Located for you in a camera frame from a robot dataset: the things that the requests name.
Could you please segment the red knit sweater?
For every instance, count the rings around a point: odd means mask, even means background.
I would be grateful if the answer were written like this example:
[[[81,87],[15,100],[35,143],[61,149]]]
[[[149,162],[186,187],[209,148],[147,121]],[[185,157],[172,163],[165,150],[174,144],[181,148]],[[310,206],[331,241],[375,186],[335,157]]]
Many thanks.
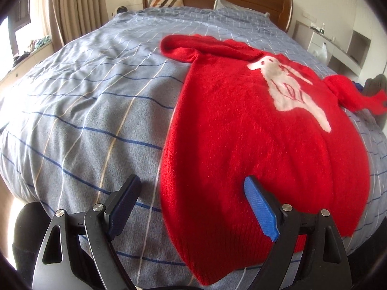
[[[169,237],[199,283],[261,264],[272,248],[245,197],[254,176],[297,211],[329,210],[349,251],[386,216],[386,93],[234,40],[170,35],[189,64],[161,161]]]

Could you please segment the blue plaid duvet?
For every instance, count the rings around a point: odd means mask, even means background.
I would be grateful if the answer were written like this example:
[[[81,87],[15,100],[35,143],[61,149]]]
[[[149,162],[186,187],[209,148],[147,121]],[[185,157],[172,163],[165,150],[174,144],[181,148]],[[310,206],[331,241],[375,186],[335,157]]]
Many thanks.
[[[161,161],[190,67],[162,54],[170,35],[234,40],[281,54],[320,79],[335,75],[257,13],[192,7],[123,13],[36,65],[1,99],[1,176],[15,196],[53,215],[104,202],[135,174],[142,192],[114,240],[134,284],[246,289],[262,263],[203,285],[163,219]]]

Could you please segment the blue cloth on chair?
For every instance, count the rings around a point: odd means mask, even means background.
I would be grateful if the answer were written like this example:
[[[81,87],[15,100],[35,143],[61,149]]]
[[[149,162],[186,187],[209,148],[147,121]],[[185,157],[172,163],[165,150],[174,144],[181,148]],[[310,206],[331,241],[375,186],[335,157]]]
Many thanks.
[[[363,91],[364,87],[360,83],[354,82],[354,85],[359,92]]]

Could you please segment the dark green jacket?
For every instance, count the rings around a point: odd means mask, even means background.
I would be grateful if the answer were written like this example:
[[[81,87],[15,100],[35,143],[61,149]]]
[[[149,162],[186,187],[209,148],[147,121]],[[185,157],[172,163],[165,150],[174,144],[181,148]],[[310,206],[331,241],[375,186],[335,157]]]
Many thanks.
[[[367,79],[365,82],[365,86],[362,90],[362,94],[364,96],[374,96],[379,91],[386,92],[387,82],[386,76],[383,74],[377,75],[375,78]],[[372,115],[379,127],[383,129],[386,124],[386,114],[383,115]]]

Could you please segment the window sill cabinet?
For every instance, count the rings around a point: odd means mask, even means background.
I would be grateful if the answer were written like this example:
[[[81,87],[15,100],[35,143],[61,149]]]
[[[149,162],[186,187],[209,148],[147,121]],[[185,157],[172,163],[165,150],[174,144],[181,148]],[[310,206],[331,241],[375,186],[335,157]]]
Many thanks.
[[[27,58],[21,61],[15,68],[1,80],[1,90],[6,86],[13,84],[13,82],[23,77],[31,68],[42,62],[54,53],[52,42],[48,42],[36,51],[32,52]]]

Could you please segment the white plastic bag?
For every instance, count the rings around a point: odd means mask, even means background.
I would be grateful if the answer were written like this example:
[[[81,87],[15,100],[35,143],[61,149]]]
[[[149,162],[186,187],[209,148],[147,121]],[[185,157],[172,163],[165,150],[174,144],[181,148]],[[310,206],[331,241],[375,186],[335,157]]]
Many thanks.
[[[314,45],[312,54],[323,64],[328,63],[327,43],[323,42],[322,46]]]

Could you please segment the clutter on window sill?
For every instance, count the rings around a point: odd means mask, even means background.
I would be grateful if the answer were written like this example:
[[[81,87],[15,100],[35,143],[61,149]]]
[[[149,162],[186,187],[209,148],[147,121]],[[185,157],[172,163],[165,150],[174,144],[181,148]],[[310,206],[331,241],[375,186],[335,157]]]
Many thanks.
[[[51,42],[50,35],[46,35],[43,38],[32,41],[26,51],[24,51],[22,54],[17,54],[14,56],[13,67],[16,67],[20,62],[26,59],[29,55],[31,55],[33,52],[37,51],[38,49],[40,49],[42,46],[46,45],[49,42]]]

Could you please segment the white desk unit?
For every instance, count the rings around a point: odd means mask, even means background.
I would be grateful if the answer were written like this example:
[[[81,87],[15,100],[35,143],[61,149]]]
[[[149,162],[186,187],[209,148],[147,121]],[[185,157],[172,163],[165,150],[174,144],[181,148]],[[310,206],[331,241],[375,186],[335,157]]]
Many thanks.
[[[322,46],[323,42],[326,42],[328,52],[326,66],[354,81],[357,81],[361,74],[371,44],[370,39],[353,30],[348,49],[343,50],[333,40],[299,21],[296,21],[293,39],[311,54],[314,49],[313,44]]]

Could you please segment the bottle on desk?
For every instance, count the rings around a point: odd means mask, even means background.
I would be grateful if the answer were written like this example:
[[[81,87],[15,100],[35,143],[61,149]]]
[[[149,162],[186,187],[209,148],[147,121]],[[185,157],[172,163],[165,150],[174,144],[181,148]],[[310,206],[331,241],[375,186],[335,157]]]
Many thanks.
[[[325,33],[325,24],[323,23],[320,29],[320,34],[324,35]]]

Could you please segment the beige curtain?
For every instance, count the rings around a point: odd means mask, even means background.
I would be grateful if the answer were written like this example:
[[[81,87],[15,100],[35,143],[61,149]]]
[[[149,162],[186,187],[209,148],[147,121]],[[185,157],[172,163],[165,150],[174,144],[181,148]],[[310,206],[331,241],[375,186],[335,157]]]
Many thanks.
[[[57,51],[108,22],[106,0],[49,0],[49,20]]]

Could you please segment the blue plaid pillow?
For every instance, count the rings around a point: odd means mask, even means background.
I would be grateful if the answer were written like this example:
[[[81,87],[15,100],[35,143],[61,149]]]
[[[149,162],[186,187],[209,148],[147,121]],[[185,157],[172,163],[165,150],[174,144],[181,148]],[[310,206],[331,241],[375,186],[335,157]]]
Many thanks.
[[[217,10],[220,10],[222,8],[231,8],[231,9],[236,10],[236,11],[249,11],[249,12],[257,13],[258,15],[264,16],[265,18],[270,17],[269,12],[262,13],[262,12],[254,10],[254,9],[251,9],[251,8],[246,8],[246,7],[236,5],[236,4],[231,3],[227,0],[215,0],[213,10],[217,11]]]

